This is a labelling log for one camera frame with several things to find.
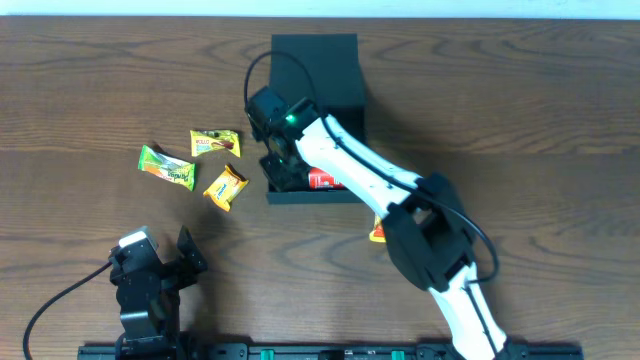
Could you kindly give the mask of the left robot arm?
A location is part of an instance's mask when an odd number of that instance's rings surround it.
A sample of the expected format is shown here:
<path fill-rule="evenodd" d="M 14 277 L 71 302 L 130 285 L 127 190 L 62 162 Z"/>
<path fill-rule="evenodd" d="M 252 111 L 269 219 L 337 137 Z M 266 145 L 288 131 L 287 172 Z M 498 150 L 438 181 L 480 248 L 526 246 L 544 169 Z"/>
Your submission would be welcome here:
<path fill-rule="evenodd" d="M 180 330 L 180 291 L 197 283 L 208 263 L 187 227 L 180 229 L 177 257 L 162 262 L 158 244 L 143 226 L 111 250 L 110 281 L 117 287 L 124 334 L 117 359 L 202 359 L 195 338 Z"/>

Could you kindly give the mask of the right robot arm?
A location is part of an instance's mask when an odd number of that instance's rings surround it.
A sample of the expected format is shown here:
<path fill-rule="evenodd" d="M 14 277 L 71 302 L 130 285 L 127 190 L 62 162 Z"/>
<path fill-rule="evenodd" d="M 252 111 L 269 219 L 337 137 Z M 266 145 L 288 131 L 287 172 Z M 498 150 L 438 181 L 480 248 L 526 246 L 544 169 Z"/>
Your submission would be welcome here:
<path fill-rule="evenodd" d="M 388 254 L 416 288 L 430 293 L 465 359 L 503 359 L 508 338 L 493 319 L 481 290 L 475 240 L 492 244 L 465 213 L 444 177 L 424 178 L 387 161 L 349 134 L 330 114 L 304 98 L 251 100 L 245 110 L 254 135 L 269 151 L 265 167 L 285 189 L 302 166 L 333 176 L 381 220 Z"/>

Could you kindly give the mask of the red Pringles can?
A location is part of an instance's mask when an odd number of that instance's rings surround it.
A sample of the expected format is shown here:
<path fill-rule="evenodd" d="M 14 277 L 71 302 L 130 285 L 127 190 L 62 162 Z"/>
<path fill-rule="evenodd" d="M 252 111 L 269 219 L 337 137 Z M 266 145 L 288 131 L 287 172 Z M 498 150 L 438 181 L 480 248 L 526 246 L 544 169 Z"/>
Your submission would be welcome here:
<path fill-rule="evenodd" d="M 309 187 L 312 190 L 334 190 L 344 189 L 345 186 L 329 173 L 319 169 L 311 168 L 308 173 Z"/>

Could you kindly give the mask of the orange Le-mond biscuit packet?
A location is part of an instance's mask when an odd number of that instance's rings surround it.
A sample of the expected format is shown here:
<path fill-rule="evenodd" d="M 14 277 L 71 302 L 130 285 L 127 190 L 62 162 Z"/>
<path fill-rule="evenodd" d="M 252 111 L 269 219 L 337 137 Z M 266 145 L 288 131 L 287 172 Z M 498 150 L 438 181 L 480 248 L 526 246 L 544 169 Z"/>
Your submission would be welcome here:
<path fill-rule="evenodd" d="M 216 206 L 226 212 L 231 211 L 232 201 L 249 184 L 231 164 L 226 164 L 221 175 L 203 192 Z"/>

